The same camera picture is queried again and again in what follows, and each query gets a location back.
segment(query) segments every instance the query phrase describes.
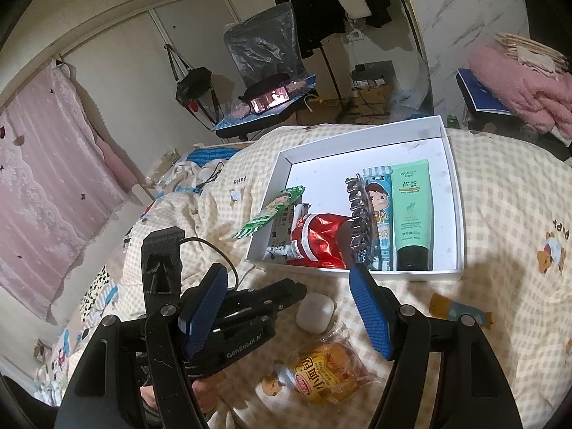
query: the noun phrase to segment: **white box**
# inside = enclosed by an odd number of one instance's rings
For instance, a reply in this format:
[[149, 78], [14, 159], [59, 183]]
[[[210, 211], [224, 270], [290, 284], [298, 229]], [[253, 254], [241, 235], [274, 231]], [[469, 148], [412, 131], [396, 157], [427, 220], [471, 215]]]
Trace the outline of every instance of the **white box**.
[[[464, 267], [463, 209], [457, 169], [440, 116], [378, 125], [307, 143], [279, 153], [262, 207], [282, 190], [306, 187], [310, 213], [350, 216], [345, 180], [365, 167], [428, 159], [433, 195], [433, 270], [371, 271], [378, 280], [459, 280]], [[247, 260], [261, 268], [328, 276], [348, 276], [347, 269], [309, 268], [263, 261], [272, 224], [252, 237]], [[393, 263], [395, 268], [395, 244]]]

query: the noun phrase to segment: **marble wall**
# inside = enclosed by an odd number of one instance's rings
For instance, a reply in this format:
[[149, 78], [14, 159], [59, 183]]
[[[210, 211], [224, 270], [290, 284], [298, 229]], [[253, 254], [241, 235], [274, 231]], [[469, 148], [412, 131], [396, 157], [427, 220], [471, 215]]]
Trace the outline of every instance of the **marble wall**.
[[528, 37], [524, 0], [411, 0], [430, 69], [435, 113], [461, 119], [464, 107], [455, 74], [468, 67], [475, 46], [496, 32]]

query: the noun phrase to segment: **green snack wrapper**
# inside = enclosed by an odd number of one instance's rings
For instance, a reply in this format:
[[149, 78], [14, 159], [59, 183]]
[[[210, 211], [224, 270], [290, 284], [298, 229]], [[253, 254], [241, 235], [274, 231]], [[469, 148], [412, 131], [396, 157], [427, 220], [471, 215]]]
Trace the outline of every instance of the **green snack wrapper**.
[[302, 187], [301, 185], [291, 187], [290, 189], [284, 189], [282, 193], [272, 202], [268, 203], [268, 205], [265, 206], [258, 215], [248, 221], [244, 227], [235, 234], [235, 238], [243, 238], [253, 235], [254, 232], [273, 220], [276, 215], [287, 209], [291, 204], [294, 204], [294, 202], [300, 198], [302, 193], [304, 193], [305, 189], [306, 187]]

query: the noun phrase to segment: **silver screw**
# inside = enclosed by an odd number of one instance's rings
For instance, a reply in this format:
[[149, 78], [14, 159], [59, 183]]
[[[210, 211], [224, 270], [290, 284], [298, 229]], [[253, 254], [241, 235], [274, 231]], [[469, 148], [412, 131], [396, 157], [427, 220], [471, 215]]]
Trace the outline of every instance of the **silver screw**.
[[116, 319], [117, 319], [117, 316], [115, 316], [115, 315], [107, 315], [101, 320], [101, 323], [104, 326], [111, 326], [111, 325], [115, 324]]
[[415, 314], [415, 308], [411, 305], [402, 305], [401, 308], [399, 308], [399, 312], [403, 316], [413, 316]]
[[175, 305], [165, 305], [161, 308], [161, 314], [163, 316], [173, 316], [177, 312], [177, 307]]
[[471, 327], [475, 325], [475, 318], [473, 318], [471, 315], [462, 315], [461, 316], [461, 322], [467, 326], [467, 327]]

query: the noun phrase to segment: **pink fleece blanket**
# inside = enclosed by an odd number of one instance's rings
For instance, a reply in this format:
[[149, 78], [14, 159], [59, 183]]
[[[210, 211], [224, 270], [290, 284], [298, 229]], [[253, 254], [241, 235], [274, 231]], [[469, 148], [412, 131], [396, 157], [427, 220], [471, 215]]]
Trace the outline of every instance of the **pink fleece blanket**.
[[469, 56], [474, 76], [516, 116], [548, 132], [554, 125], [572, 138], [572, 75], [558, 80], [509, 59], [493, 47], [481, 46]]

